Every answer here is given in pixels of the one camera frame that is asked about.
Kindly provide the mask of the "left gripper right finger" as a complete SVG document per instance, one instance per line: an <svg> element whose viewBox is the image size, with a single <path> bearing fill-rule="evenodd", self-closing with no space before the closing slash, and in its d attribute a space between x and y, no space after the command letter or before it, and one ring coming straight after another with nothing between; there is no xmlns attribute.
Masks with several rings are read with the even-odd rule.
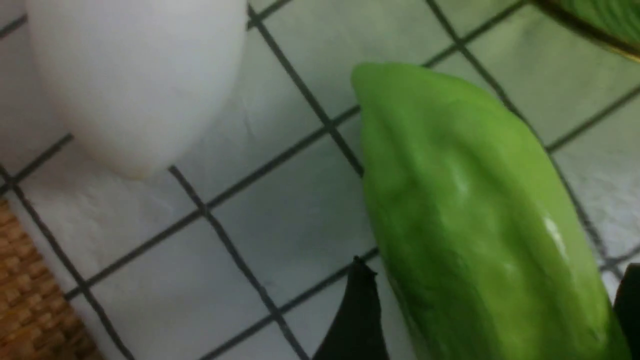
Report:
<svg viewBox="0 0 640 360"><path fill-rule="evenodd" d="M640 358L640 265L626 267L614 299L614 311L631 352L631 358Z"/></svg>

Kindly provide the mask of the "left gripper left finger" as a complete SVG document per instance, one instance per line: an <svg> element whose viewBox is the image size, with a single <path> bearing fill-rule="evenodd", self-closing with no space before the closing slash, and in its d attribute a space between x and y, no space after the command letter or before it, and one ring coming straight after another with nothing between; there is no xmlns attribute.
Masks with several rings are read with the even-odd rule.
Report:
<svg viewBox="0 0 640 360"><path fill-rule="evenodd" d="M349 265L342 301L314 360L388 360L377 272L359 256Z"/></svg>

